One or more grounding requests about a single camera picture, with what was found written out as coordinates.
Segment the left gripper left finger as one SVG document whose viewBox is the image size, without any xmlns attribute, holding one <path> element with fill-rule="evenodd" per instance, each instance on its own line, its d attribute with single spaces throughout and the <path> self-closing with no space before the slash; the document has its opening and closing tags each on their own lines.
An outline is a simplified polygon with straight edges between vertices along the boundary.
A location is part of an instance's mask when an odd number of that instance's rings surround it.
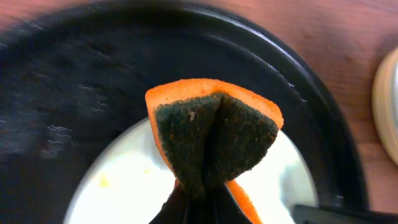
<svg viewBox="0 0 398 224">
<path fill-rule="evenodd" d="M 197 224 L 197 204 L 177 185 L 149 224 Z"/>
</svg>

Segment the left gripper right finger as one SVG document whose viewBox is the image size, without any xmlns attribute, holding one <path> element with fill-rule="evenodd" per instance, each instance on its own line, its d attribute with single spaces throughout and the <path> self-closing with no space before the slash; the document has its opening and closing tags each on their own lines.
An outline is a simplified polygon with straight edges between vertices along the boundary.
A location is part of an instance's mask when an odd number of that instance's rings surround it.
<svg viewBox="0 0 398 224">
<path fill-rule="evenodd" d="M 238 206 L 226 185 L 218 187 L 205 196 L 199 206 L 200 224 L 251 224 Z"/>
</svg>

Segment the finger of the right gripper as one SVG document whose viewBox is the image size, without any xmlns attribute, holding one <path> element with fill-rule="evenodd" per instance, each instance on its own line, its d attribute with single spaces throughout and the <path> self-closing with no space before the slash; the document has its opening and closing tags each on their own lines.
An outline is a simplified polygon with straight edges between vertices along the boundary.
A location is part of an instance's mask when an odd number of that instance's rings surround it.
<svg viewBox="0 0 398 224">
<path fill-rule="evenodd" d="M 307 205 L 295 205 L 292 218 L 296 224 L 397 224 L 393 213 Z"/>
</svg>

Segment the light green plate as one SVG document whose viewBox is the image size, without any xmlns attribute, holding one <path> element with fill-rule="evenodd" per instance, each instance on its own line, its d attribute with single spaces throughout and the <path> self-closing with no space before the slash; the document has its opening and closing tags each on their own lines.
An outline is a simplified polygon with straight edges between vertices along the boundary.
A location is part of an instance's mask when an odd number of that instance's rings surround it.
<svg viewBox="0 0 398 224">
<path fill-rule="evenodd" d="M 236 182 L 263 223 L 292 223 L 294 205 L 319 204 L 304 159 L 282 131 L 265 158 Z M 174 184 L 175 177 L 162 160 L 145 118 L 117 137 L 91 165 L 72 197 L 64 223 L 149 223 Z"/>
</svg>

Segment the green and orange sponge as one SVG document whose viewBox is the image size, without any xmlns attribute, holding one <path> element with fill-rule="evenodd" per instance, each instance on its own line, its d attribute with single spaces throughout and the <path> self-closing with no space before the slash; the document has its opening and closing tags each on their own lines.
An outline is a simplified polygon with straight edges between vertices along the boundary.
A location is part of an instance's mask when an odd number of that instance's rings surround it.
<svg viewBox="0 0 398 224">
<path fill-rule="evenodd" d="M 272 101 L 240 86 L 209 78 L 159 85 L 146 92 L 158 152 L 191 199 L 191 214 L 214 223 L 210 195 L 226 187 L 244 216 L 260 223 L 236 178 L 258 165 L 284 118 Z"/>
</svg>

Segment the yellow plate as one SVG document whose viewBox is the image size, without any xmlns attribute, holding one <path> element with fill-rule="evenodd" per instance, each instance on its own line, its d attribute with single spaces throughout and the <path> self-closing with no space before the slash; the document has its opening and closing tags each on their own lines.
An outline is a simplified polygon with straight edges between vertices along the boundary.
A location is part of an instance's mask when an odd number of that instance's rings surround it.
<svg viewBox="0 0 398 224">
<path fill-rule="evenodd" d="M 397 163 L 397 49 L 380 62 L 373 82 L 374 124 L 389 157 Z"/>
</svg>

